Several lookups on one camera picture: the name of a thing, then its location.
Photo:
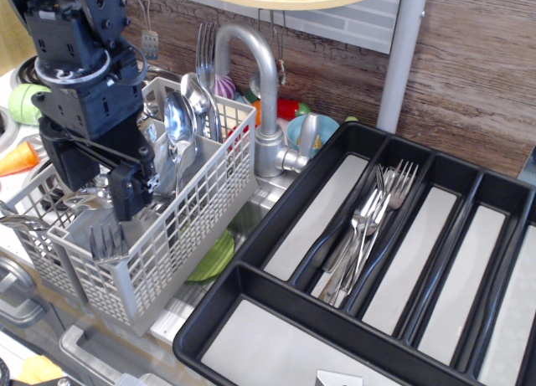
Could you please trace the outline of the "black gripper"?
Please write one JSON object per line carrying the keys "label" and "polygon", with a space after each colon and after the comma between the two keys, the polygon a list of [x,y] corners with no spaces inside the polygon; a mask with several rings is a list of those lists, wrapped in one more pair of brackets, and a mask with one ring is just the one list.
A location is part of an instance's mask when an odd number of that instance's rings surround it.
{"label": "black gripper", "polygon": [[141,134],[142,77],[41,75],[48,91],[32,102],[42,117],[39,132],[64,184],[75,191],[109,169],[116,218],[131,221],[152,201],[154,151]]}

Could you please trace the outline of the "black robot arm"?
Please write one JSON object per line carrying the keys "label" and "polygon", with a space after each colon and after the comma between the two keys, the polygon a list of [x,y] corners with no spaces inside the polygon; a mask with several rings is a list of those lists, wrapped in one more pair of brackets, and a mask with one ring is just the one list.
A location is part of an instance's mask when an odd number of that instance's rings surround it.
{"label": "black robot arm", "polygon": [[116,217],[152,199],[154,151],[138,128],[147,62],[123,35],[126,0],[8,0],[33,40],[47,91],[32,99],[39,135],[62,182],[78,190],[108,171]]}

